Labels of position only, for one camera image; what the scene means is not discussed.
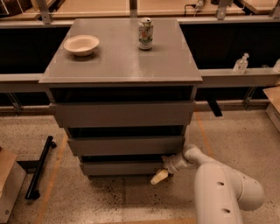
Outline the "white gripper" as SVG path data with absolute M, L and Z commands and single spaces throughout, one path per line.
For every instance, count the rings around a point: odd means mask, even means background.
M 172 156 L 162 156 L 164 169 L 159 170 L 151 179 L 152 185 L 158 184 L 160 181 L 166 179 L 170 174 L 174 174 L 181 169 L 186 168 L 189 163 L 182 153 Z

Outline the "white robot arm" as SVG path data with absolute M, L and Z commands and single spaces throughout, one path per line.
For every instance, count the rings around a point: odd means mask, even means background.
M 194 144 L 163 161 L 163 168 L 150 181 L 153 185 L 181 169 L 197 168 L 196 224 L 243 224 L 242 211 L 254 211 L 265 201 L 264 189 L 256 179 L 209 157 Z

